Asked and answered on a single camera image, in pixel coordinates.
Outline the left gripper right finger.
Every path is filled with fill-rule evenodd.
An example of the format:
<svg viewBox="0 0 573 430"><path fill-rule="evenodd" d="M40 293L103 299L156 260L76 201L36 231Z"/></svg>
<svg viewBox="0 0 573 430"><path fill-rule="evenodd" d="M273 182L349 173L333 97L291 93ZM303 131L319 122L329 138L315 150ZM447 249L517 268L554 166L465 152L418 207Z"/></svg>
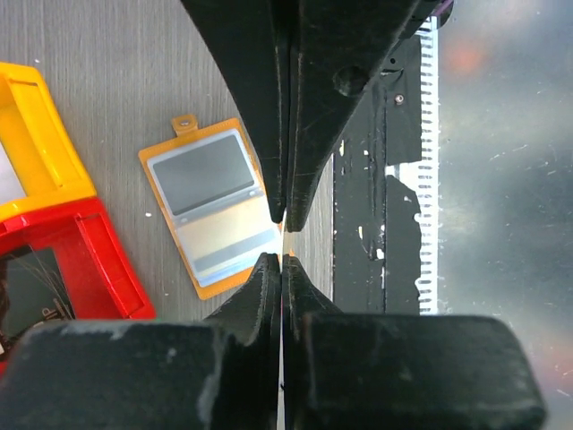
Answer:
<svg viewBox="0 0 573 430"><path fill-rule="evenodd" d="M288 429L540 429L547 417L515 334L483 316L349 314L282 265Z"/></svg>

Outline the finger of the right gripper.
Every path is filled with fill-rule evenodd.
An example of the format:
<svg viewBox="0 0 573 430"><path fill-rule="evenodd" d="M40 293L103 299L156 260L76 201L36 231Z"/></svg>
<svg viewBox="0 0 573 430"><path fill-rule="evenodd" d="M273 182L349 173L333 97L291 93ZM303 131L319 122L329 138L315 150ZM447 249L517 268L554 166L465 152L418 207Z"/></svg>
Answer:
<svg viewBox="0 0 573 430"><path fill-rule="evenodd" d="M299 1L290 56L286 229L308 218L321 172L392 49L423 22L421 1Z"/></svg>
<svg viewBox="0 0 573 430"><path fill-rule="evenodd" d="M291 3L184 1L233 97L261 167L271 219L286 209Z"/></svg>

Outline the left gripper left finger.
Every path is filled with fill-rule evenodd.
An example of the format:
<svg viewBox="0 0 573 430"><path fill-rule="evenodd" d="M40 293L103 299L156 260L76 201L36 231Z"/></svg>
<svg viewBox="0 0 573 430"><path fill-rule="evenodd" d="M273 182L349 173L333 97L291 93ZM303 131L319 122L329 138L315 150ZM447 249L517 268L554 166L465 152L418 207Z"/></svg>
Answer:
<svg viewBox="0 0 573 430"><path fill-rule="evenodd" d="M1 380L4 429L273 429L281 281L262 254L200 322L52 322Z"/></svg>

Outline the yellow leather card holder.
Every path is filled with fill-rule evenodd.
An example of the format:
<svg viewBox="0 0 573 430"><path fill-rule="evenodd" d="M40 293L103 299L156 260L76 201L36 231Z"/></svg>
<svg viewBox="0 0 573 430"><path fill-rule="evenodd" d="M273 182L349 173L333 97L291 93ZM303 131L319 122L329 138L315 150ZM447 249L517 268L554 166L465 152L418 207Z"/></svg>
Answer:
<svg viewBox="0 0 573 430"><path fill-rule="evenodd" d="M254 148L236 118L200 128L172 119L175 138L139 159L197 295L244 284L260 255L282 247Z"/></svg>

